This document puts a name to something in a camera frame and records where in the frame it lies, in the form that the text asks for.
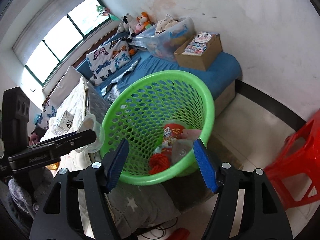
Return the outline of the white milk carton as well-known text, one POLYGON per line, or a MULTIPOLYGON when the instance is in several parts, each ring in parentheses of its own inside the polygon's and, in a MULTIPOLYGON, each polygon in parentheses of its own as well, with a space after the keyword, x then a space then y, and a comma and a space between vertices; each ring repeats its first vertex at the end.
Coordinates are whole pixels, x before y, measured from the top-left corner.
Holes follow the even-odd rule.
POLYGON ((73 122, 73 115, 69 111, 64 111, 63 115, 53 118, 52 133, 62 135, 70 129, 73 122))

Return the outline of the clear plastic cup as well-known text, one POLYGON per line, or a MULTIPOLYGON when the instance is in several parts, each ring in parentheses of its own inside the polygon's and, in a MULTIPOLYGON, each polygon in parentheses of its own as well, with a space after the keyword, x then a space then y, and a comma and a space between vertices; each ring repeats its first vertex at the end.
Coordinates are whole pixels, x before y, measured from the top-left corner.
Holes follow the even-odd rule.
POLYGON ((77 133, 80 133, 84 145, 77 148, 76 152, 96 153, 101 149, 105 140, 105 132, 102 125, 93 114, 87 114, 84 117, 77 133))

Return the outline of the butterfly print pillow left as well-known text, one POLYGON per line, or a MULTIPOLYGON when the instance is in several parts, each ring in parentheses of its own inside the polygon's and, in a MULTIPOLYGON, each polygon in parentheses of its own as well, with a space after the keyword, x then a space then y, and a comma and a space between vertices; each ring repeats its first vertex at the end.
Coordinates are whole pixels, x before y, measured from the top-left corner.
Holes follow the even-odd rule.
POLYGON ((36 127, 40 127, 44 130, 47 130, 49 128, 49 120, 53 117, 56 117, 57 109, 57 104, 49 99, 45 103, 41 114, 37 118, 37 121, 35 123, 36 127))

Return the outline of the butterfly print pillow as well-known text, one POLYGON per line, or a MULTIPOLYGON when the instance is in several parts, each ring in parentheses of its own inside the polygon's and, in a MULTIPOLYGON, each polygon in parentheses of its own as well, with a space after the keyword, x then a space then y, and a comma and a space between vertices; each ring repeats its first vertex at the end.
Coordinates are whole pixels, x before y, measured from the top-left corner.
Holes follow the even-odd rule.
POLYGON ((122 39, 108 42, 87 54, 86 60, 92 73, 90 81, 98 86, 130 62, 129 44, 122 39))
POLYGON ((41 114, 37 118, 37 121, 35 123, 36 127, 40 127, 44 130, 47 130, 49 128, 49 120, 53 117, 56 117, 57 109, 57 104, 49 99, 45 103, 41 114))

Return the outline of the grey star cloth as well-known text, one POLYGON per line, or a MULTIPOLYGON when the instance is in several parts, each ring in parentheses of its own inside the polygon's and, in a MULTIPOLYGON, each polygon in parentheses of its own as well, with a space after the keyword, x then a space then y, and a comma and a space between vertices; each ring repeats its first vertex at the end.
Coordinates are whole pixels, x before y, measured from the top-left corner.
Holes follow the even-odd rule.
POLYGON ((161 184, 136 186, 119 182, 106 198, 122 239, 139 228, 150 228, 181 215, 161 184))

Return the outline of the white quilted table cover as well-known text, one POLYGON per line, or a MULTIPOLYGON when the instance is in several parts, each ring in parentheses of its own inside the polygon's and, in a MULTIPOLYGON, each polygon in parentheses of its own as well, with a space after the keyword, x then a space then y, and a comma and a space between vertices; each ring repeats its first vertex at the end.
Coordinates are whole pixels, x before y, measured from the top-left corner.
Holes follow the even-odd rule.
POLYGON ((54 110, 56 116, 52 114, 49 117, 48 121, 48 129, 45 132, 44 136, 40 139, 40 142, 45 140, 49 140, 58 136, 67 135, 72 132, 76 132, 78 127, 82 123, 85 118, 86 111, 86 88, 87 80, 85 77, 80 76, 79 82, 72 89, 70 94, 65 98, 65 100, 61 103, 59 107, 53 106, 50 107, 50 110, 54 110), (73 120, 69 126, 69 129, 65 132, 58 132, 57 126, 62 120, 62 117, 67 111, 70 115, 73 116, 73 120))

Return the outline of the grey plain cushion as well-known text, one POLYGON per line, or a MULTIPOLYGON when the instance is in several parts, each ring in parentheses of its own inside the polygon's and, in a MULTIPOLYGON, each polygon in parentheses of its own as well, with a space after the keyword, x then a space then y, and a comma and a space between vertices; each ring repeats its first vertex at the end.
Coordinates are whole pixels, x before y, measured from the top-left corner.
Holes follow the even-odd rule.
POLYGON ((81 74, 75 68, 69 66, 53 92, 50 94, 50 104, 60 106, 67 96, 69 96, 74 87, 79 83, 80 77, 81 74))

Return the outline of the red plastic stool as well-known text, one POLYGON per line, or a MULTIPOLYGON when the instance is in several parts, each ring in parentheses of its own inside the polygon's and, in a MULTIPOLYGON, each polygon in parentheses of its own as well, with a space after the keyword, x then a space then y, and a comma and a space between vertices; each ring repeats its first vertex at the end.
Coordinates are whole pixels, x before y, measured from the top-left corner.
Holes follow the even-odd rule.
POLYGON ((264 171, 285 210, 319 201, 319 112, 286 138, 280 154, 264 171), (307 175, 311 185, 301 200, 295 200, 283 180, 299 174, 307 175))

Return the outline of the red yarn ball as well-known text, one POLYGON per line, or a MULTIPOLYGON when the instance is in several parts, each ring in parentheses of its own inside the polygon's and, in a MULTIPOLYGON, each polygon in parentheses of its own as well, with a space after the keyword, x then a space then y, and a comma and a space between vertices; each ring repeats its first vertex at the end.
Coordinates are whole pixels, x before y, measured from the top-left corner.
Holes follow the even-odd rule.
POLYGON ((150 166, 150 171, 149 171, 150 175, 158 174, 170 167, 170 160, 166 155, 162 153, 157 153, 150 157, 149 166, 150 166))

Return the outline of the butterfly print pillow right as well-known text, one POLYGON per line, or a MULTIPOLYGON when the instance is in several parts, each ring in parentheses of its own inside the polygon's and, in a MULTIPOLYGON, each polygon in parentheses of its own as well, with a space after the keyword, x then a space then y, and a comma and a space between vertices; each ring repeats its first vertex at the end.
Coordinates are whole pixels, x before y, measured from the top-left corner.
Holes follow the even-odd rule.
POLYGON ((122 39, 108 42, 87 54, 86 60, 92 73, 90 81, 98 86, 130 62, 129 44, 122 39))

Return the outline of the red printed wrapper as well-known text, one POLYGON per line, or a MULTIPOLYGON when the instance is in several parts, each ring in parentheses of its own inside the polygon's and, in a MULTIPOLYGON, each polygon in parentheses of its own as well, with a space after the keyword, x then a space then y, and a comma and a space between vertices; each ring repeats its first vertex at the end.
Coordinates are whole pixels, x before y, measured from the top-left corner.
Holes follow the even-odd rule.
POLYGON ((173 144, 182 138, 181 134, 186 128, 188 125, 180 120, 171 119, 164 122, 162 154, 168 158, 171 157, 173 144))

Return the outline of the green perforated plastic basket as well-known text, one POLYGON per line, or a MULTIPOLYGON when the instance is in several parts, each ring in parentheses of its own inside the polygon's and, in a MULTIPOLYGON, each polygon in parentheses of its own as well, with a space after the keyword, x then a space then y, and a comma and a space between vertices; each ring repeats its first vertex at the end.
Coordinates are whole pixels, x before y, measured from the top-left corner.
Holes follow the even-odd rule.
POLYGON ((107 110, 100 155, 115 150, 126 139, 129 153, 119 180, 131 185, 149 186, 188 176, 199 168, 193 151, 165 171, 149 173, 149 160, 161 144, 164 123, 177 120, 201 130, 200 139, 206 145, 214 119, 213 96, 200 78, 181 70, 156 72, 129 85, 107 110))

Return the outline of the cow plush toy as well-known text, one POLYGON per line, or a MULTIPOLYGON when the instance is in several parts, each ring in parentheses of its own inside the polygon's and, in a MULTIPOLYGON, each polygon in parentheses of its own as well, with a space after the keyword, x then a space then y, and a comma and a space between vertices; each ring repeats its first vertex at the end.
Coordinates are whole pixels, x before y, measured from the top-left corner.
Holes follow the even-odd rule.
POLYGON ((129 13, 123 16, 123 22, 118 25, 117 33, 127 32, 128 38, 132 38, 135 35, 137 21, 129 13))

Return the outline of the pink plush toy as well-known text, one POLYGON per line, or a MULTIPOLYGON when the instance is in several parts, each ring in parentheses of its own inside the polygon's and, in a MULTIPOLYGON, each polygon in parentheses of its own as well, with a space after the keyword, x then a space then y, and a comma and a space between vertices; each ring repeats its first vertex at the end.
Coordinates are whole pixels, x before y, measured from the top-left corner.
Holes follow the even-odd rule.
POLYGON ((141 23, 138 23, 135 27, 135 34, 138 35, 140 34, 141 32, 143 32, 145 29, 144 25, 141 24, 141 23))

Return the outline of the brown cardboard box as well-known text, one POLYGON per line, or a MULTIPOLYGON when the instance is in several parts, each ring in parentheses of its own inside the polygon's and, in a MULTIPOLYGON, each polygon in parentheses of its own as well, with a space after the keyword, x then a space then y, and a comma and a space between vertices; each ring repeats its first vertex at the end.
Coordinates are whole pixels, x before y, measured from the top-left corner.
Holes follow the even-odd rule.
POLYGON ((222 51, 219 34, 200 32, 184 42, 174 57, 180 67, 206 71, 222 51))

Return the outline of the orange fox plush toy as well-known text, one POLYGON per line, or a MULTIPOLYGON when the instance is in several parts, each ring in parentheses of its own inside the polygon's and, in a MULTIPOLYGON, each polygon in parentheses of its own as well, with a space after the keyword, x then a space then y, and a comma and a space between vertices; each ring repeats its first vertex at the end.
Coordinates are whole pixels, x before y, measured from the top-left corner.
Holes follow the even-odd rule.
POLYGON ((148 14, 146 12, 142 12, 139 17, 137 17, 137 21, 140 25, 142 25, 145 29, 149 29, 152 27, 153 22, 150 20, 148 14))

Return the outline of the clear plastic storage bin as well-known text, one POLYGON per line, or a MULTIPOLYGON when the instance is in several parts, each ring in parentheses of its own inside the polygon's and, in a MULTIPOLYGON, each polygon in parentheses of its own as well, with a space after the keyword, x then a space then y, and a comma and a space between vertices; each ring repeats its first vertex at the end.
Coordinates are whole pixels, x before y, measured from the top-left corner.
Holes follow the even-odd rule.
POLYGON ((179 19, 176 25, 160 34, 155 34, 155 31, 156 27, 152 26, 135 38, 142 42, 152 56, 171 62, 176 61, 174 52, 195 35, 194 23, 189 17, 179 19))

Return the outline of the sticker books in box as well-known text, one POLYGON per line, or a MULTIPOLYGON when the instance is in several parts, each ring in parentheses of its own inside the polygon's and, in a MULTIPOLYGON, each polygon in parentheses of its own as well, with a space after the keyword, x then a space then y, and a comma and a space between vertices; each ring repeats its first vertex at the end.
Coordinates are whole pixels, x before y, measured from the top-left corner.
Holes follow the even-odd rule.
POLYGON ((202 55, 219 35, 206 31, 200 31, 194 36, 184 49, 185 54, 202 55))

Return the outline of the window with green frame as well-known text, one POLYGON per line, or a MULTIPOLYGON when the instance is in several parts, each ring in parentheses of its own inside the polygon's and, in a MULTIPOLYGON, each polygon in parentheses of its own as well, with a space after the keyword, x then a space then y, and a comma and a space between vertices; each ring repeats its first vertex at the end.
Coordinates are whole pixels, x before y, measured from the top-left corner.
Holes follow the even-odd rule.
POLYGON ((12 49, 27 72, 44 86, 62 61, 108 22, 101 0, 83 0, 62 16, 48 13, 33 20, 12 49))

